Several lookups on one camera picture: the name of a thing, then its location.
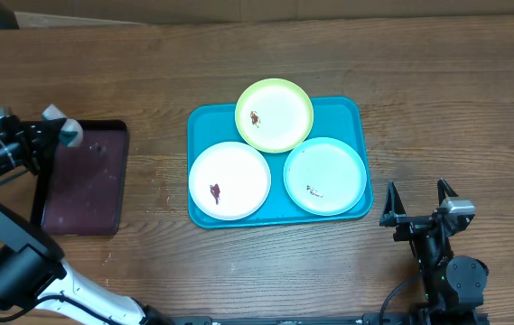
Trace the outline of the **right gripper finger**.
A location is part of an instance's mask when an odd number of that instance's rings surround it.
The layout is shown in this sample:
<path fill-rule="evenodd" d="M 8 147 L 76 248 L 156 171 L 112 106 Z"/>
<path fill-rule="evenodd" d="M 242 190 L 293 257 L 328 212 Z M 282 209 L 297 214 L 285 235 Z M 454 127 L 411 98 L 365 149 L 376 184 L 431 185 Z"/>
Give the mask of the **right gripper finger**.
<path fill-rule="evenodd" d="M 437 182 L 437 194 L 438 202 L 440 206 L 443 206 L 446 201 L 456 198 L 458 194 L 453 190 L 446 179 L 441 178 Z"/>
<path fill-rule="evenodd" d="M 388 182 L 387 196 L 382 212 L 382 219 L 398 219 L 406 216 L 405 208 L 398 194 L 397 188 L 393 181 Z"/>

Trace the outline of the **green and white sponge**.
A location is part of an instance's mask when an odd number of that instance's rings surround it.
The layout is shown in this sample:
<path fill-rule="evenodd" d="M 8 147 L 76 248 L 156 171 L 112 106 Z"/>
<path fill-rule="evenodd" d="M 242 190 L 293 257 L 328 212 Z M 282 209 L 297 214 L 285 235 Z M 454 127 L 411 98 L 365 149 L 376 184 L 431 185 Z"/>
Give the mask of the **green and white sponge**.
<path fill-rule="evenodd" d="M 83 129 L 77 120 L 68 118 L 55 105 L 49 105 L 43 112 L 45 121 L 63 119 L 64 124 L 59 131 L 59 141 L 66 147 L 79 147 L 83 140 Z"/>

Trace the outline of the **yellow-green plate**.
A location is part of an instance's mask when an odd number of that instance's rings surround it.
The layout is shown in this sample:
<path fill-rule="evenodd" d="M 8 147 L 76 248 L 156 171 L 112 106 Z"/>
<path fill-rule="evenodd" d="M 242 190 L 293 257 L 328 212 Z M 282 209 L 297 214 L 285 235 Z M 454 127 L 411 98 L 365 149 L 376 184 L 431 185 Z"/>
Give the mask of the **yellow-green plate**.
<path fill-rule="evenodd" d="M 242 139 L 265 153 L 284 153 L 302 143 L 313 128 L 312 100 L 286 79 L 262 79 L 238 98 L 235 124 Z"/>

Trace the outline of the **white plate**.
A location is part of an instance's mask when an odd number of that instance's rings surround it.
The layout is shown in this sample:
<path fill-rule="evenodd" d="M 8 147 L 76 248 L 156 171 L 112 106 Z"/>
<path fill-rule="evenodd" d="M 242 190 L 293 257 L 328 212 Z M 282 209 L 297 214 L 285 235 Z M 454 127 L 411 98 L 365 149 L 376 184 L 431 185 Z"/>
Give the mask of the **white plate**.
<path fill-rule="evenodd" d="M 189 172 L 192 201 L 206 215 L 224 221 L 256 212 L 271 188 L 264 156 L 248 144 L 223 142 L 204 150 Z"/>

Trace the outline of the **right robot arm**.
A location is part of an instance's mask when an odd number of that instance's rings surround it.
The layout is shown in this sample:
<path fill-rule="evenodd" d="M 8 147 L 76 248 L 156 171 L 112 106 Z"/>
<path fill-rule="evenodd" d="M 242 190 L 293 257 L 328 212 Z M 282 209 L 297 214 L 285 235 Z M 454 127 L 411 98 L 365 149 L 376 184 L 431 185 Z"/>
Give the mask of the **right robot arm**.
<path fill-rule="evenodd" d="M 489 269 L 481 260 L 456 256 L 450 237 L 464 231 L 472 222 L 473 203 L 451 188 L 445 179 L 437 182 L 438 207 L 431 215 L 409 217 L 395 184 L 387 187 L 387 197 L 379 221 L 394 228 L 393 240 L 407 241 L 419 272 L 396 287 L 382 303 L 379 324 L 487 324 L 488 316 L 476 309 L 483 305 L 483 291 Z M 391 300 L 409 285 L 421 280 L 425 302 L 396 316 L 387 314 Z"/>

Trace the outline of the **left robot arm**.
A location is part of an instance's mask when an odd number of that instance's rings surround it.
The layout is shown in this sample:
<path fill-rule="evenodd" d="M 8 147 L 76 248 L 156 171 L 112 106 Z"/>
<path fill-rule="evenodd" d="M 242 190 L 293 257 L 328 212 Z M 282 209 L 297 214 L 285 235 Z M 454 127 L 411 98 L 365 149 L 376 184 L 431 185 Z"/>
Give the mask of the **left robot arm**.
<path fill-rule="evenodd" d="M 73 146 L 81 126 L 67 117 L 24 122 L 0 116 L 0 176 L 23 166 L 37 174 L 58 144 Z M 0 203 L 0 310 L 53 311 L 82 324 L 168 324 L 170 319 L 129 296 L 121 296 L 78 274 L 60 246 L 40 228 Z"/>

